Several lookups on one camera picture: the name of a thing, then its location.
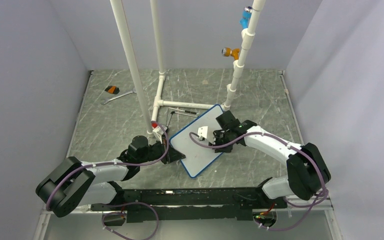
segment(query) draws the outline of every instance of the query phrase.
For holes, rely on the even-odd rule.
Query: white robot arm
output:
[[[286,166],[287,175],[268,178],[260,184],[266,198],[274,200],[296,195],[309,200],[322,188],[321,179],[324,184],[331,179],[331,174],[314,144],[300,145],[284,140],[250,120],[240,123],[230,111],[224,112],[216,120],[221,130],[211,131],[206,126],[200,127],[197,134],[189,134],[192,141],[202,147],[212,148],[215,152],[224,153],[230,153],[234,143],[242,144],[260,150]],[[208,145],[199,143],[192,135],[201,141],[209,140]]]
[[[136,136],[120,156],[111,161],[86,162],[66,158],[36,188],[36,194],[57,217],[64,217],[78,205],[123,203],[124,192],[114,181],[126,181],[140,166],[161,160],[164,164],[185,158],[167,140],[148,144],[145,136]]]

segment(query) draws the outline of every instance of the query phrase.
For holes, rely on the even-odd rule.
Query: gray marble surface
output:
[[[149,102],[149,114],[157,91],[158,70],[139,71]],[[226,85],[233,69],[170,69],[167,71],[162,98],[168,101],[221,104],[226,99]],[[146,135],[143,116],[135,94],[101,105],[108,85],[121,92],[133,88],[128,69],[96,70],[85,95],[70,155],[81,161],[102,162],[118,157],[132,138]],[[245,69],[230,109],[240,121],[251,120],[265,130],[298,143],[299,137],[284,88],[276,69]],[[158,121],[166,122],[168,109],[162,107]],[[175,115],[170,135],[193,120]],[[140,172],[121,183],[124,189],[254,187],[268,177],[280,177],[286,169],[279,162],[249,147],[235,145],[197,178],[190,178],[180,162],[141,167]]]

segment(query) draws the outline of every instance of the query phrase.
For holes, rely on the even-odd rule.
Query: white panel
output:
[[[384,239],[384,0],[324,0],[286,74],[344,239]]]
[[[0,1],[0,240],[30,240],[36,186],[66,157],[88,80],[47,0]]]
[[[127,69],[109,0],[50,0],[89,69]],[[285,69],[322,0],[268,0],[247,68]],[[240,48],[239,21],[253,0],[157,0],[167,68],[231,68],[223,47]],[[158,69],[149,0],[124,0],[139,68]]]

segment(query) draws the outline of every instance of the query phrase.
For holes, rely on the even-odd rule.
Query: pipe fitting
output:
[[[242,71],[244,71],[244,66],[243,65],[242,66],[239,66],[239,65],[234,66],[233,77],[237,78],[237,79],[240,79],[241,76],[242,76]]]
[[[230,56],[232,56],[233,59],[238,60],[238,59],[239,59],[239,51],[240,51],[239,48],[235,48],[235,49],[231,50],[231,49],[228,48],[228,47],[224,47],[224,48],[221,50],[221,55],[223,55],[224,57],[230,57]]]
[[[226,103],[223,102],[223,103],[221,104],[221,109],[223,109],[223,111],[228,111],[228,110],[231,109],[231,106],[230,106],[230,105],[229,105],[229,106],[226,106]]]
[[[264,4],[266,4],[266,0],[254,0],[252,3],[252,9],[259,12],[263,10]]]
[[[230,84],[230,83],[226,86],[226,88],[227,88],[227,96],[229,96],[229,93],[235,94],[235,92],[236,92],[236,89],[232,90],[231,86],[232,86],[232,84]]]
[[[160,81],[160,80],[166,80],[166,74],[165,73],[162,73],[161,74],[161,72],[159,72],[159,77],[158,77],[158,80]]]
[[[158,100],[160,100],[161,97],[158,97],[158,96],[155,96],[154,99],[153,99],[153,107],[157,107],[157,108],[160,108],[160,105],[158,104]]]
[[[248,28],[248,24],[250,23],[252,12],[253,12],[253,8],[250,6],[246,6],[243,8],[242,18],[239,21],[243,29]]]
[[[244,50],[249,50],[251,48],[251,45],[253,44],[255,35],[256,35],[255,33],[250,33],[248,31],[248,28],[245,28],[244,30],[242,30],[242,45],[241,45],[241,47]]]

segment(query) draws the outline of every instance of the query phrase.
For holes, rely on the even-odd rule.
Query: blue valve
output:
[[[248,24],[250,23],[251,14],[253,13],[253,8],[250,6],[246,6],[243,9],[242,18],[240,19],[240,24],[242,25],[242,29],[248,28]]]

